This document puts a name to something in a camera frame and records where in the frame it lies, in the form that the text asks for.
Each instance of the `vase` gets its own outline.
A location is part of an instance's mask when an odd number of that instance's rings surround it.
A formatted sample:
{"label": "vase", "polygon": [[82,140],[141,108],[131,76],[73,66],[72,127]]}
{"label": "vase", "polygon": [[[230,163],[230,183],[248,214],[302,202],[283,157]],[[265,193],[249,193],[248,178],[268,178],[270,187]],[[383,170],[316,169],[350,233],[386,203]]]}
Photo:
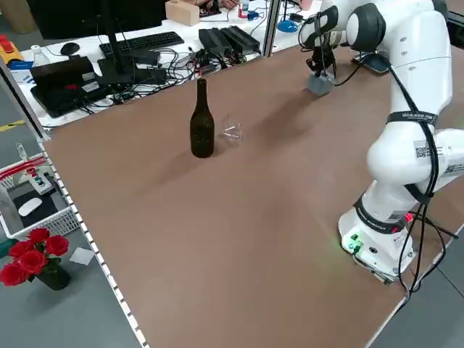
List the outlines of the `vase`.
{"label": "vase", "polygon": [[70,283],[71,276],[68,272],[57,266],[56,272],[42,272],[37,279],[47,285],[51,290],[63,290]]}

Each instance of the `computer monitor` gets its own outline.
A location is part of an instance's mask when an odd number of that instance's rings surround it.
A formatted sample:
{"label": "computer monitor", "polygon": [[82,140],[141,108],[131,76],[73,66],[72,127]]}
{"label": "computer monitor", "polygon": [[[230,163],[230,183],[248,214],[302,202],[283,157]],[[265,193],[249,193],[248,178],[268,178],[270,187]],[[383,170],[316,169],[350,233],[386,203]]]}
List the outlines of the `computer monitor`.
{"label": "computer monitor", "polygon": [[147,69],[137,69],[123,57],[116,33],[161,25],[165,0],[28,0],[43,38],[80,38],[108,35],[111,59],[98,61],[105,84],[137,83],[152,79]]}
{"label": "computer monitor", "polygon": [[[104,35],[100,0],[28,0],[44,39],[73,39]],[[161,25],[164,0],[109,0],[117,33]]]}

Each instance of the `person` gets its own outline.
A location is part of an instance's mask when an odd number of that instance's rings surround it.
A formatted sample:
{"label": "person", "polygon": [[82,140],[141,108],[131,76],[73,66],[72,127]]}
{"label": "person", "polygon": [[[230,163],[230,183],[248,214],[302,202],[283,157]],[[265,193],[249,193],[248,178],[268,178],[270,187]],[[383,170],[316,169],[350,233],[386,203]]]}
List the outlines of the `person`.
{"label": "person", "polygon": [[[212,0],[184,0],[189,4],[196,5],[198,7],[210,8],[212,6]],[[232,9],[239,4],[239,0],[219,0],[219,6],[225,7],[226,9]]]}

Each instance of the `brown table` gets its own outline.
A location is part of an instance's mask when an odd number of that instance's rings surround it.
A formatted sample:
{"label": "brown table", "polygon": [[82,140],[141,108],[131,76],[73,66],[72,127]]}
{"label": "brown table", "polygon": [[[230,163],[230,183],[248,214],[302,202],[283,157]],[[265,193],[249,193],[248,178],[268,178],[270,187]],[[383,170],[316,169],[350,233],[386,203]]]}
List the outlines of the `brown table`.
{"label": "brown table", "polygon": [[[463,53],[448,126],[463,110]],[[213,158],[189,151],[195,83],[45,144],[151,347],[364,347],[403,298],[353,263],[337,231],[372,181],[366,152],[389,113],[389,77],[361,70],[317,99],[306,57],[293,48],[208,77],[217,127],[230,116],[244,130]],[[337,57],[353,68],[348,51]],[[456,231],[463,196],[462,180],[440,191],[432,218]],[[438,251],[428,231],[424,264]]]}
{"label": "brown table", "polygon": [[453,12],[464,15],[464,1],[463,0],[447,0],[448,9]]}

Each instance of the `red rose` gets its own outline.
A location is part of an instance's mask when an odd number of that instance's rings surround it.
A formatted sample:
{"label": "red rose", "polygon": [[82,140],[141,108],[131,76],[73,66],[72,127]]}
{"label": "red rose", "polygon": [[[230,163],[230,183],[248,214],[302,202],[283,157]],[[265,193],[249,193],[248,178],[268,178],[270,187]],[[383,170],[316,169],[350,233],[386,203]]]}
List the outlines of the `red rose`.
{"label": "red rose", "polygon": [[5,286],[15,286],[24,283],[28,274],[15,262],[5,265],[0,271],[0,281]]}
{"label": "red rose", "polygon": [[12,257],[21,257],[32,249],[34,249],[34,243],[32,241],[18,241],[11,247],[8,255]]}
{"label": "red rose", "polygon": [[41,243],[50,237],[50,231],[46,228],[36,228],[29,233],[29,239],[35,243]]}
{"label": "red rose", "polygon": [[45,255],[38,250],[30,250],[19,258],[19,264],[23,270],[32,274],[40,274],[44,265],[49,263]]}
{"label": "red rose", "polygon": [[61,236],[51,236],[46,240],[46,252],[47,254],[53,254],[61,256],[67,252],[67,247],[70,242]]}

